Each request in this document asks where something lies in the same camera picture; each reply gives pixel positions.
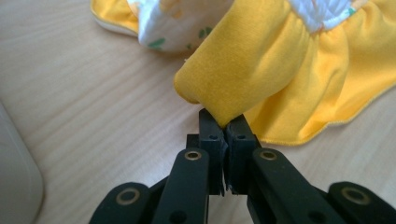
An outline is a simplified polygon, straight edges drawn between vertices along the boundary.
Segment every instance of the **gray plastic object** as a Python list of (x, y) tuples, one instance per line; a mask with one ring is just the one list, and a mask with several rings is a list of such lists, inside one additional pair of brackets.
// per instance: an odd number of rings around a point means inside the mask
[(33, 223), (42, 198), (41, 174), (0, 103), (0, 223)]

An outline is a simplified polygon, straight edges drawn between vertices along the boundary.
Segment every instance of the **yellow cloth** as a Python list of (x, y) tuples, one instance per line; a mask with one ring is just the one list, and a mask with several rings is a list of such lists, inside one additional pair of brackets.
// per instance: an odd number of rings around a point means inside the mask
[(138, 34), (138, 18), (132, 13), (126, 0), (91, 0), (91, 12), (99, 22), (108, 25), (109, 29), (118, 27), (131, 31), (134, 35)]
[(311, 35), (287, 0), (235, 0), (175, 76), (224, 126), (245, 113), (260, 140), (299, 145), (353, 119), (396, 83), (396, 2), (371, 0)]

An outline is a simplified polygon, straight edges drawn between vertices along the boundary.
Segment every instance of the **yellow ruffle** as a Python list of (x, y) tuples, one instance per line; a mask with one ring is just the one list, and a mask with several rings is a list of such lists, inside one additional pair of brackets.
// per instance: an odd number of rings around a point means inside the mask
[(126, 0), (91, 0), (91, 12), (99, 22), (138, 34), (138, 18)]
[(310, 35), (287, 0), (235, 0), (175, 76), (224, 126), (245, 113), (264, 141), (299, 145), (353, 119), (396, 83), (396, 2), (369, 1)]

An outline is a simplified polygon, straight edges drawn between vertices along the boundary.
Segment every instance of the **wooden surface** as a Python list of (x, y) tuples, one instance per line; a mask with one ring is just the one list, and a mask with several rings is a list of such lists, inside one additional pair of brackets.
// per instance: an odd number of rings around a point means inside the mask
[[(44, 178), (36, 223), (87, 223), (121, 183), (169, 174), (199, 105), (173, 89), (189, 55), (140, 47), (93, 20), (88, 1), (0, 3), (0, 100)], [(277, 147), (315, 186), (362, 184), (396, 206), (396, 90), (352, 123)], [(211, 197), (209, 223), (251, 223), (246, 197)]]

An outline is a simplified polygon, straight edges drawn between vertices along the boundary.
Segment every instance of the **light wood tabletop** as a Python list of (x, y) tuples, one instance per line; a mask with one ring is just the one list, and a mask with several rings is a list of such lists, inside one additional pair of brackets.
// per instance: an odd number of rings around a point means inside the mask
[[(173, 88), (188, 57), (104, 30), (89, 1), (0, 3), (0, 101), (44, 179), (36, 223), (88, 223), (117, 185), (169, 175), (186, 134), (198, 133), (201, 107)], [(347, 180), (395, 207), (395, 115), (392, 89), (308, 144), (263, 145), (320, 189)], [(252, 223), (246, 197), (210, 197), (209, 223)]]

